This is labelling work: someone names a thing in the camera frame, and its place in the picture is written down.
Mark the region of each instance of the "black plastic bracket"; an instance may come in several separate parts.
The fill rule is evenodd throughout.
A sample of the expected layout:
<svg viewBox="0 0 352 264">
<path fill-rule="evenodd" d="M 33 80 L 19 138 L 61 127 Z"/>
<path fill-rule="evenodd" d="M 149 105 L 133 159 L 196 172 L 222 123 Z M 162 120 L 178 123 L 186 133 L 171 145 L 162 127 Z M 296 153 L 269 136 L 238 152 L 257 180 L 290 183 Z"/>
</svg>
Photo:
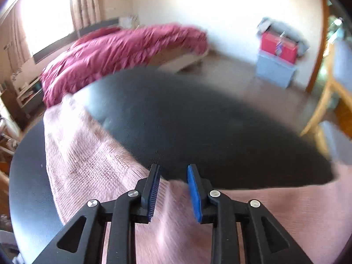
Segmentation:
<svg viewBox="0 0 352 264">
<path fill-rule="evenodd" d="M 111 222 L 108 264 L 135 264 L 134 224 L 150 222 L 160 180 L 153 164 L 148 178 L 116 200 L 90 200 L 45 247 L 33 264 L 100 264 L 106 225 Z"/>
<path fill-rule="evenodd" d="M 258 200 L 234 201 L 214 190 L 188 167 L 188 184 L 195 217 L 213 224 L 211 264 L 240 264 L 237 225 L 241 225 L 246 264 L 312 264 L 284 227 Z"/>
</svg>

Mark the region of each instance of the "black round table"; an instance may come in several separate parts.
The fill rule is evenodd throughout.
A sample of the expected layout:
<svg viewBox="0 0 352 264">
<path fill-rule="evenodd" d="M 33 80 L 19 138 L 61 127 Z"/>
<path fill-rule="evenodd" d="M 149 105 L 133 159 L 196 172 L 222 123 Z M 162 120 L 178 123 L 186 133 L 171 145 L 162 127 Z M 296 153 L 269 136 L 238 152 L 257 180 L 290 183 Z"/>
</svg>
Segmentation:
<svg viewBox="0 0 352 264">
<path fill-rule="evenodd" d="M 217 188 L 323 184 L 330 163 L 294 132 L 233 97 L 152 68 L 114 73 L 74 95 L 145 167 L 186 180 L 190 163 Z M 62 228 L 46 173 L 44 124 L 17 148 L 10 170 L 15 237 L 31 264 Z"/>
</svg>

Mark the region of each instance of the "floor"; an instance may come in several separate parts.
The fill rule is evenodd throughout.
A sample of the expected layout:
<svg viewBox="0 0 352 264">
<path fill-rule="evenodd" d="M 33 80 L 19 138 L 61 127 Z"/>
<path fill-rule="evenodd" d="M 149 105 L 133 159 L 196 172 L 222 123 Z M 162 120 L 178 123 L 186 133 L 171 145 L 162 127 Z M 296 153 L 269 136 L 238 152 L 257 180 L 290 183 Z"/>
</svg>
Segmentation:
<svg viewBox="0 0 352 264">
<path fill-rule="evenodd" d="M 282 89 L 255 77 L 255 66 L 251 64 L 214 53 L 180 74 L 241 99 L 297 133 L 307 124 L 318 103 L 316 97 L 295 86 Z M 325 119 L 336 122 L 333 112 L 328 112 Z"/>
</svg>

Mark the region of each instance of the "red comforter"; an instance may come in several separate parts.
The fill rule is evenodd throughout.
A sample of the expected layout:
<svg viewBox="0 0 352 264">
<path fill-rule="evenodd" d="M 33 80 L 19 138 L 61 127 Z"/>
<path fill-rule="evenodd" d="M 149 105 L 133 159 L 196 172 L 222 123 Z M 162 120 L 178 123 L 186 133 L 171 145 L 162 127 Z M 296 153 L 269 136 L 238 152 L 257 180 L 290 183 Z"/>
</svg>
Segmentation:
<svg viewBox="0 0 352 264">
<path fill-rule="evenodd" d="M 163 49 L 187 48 L 203 54 L 206 33 L 193 27 L 166 24 L 137 30 L 100 29 L 82 37 L 43 70 L 44 103 L 51 107 L 62 97 L 125 68 L 148 64 Z"/>
</svg>

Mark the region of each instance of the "window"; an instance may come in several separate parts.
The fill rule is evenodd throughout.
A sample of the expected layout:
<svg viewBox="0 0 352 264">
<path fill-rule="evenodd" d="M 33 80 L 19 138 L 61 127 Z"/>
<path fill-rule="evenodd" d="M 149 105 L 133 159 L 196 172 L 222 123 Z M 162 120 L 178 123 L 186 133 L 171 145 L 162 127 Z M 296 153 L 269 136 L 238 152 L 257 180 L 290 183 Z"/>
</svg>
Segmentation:
<svg viewBox="0 0 352 264">
<path fill-rule="evenodd" d="M 74 31 L 70 0 L 22 0 L 21 17 L 32 55 Z"/>
</svg>

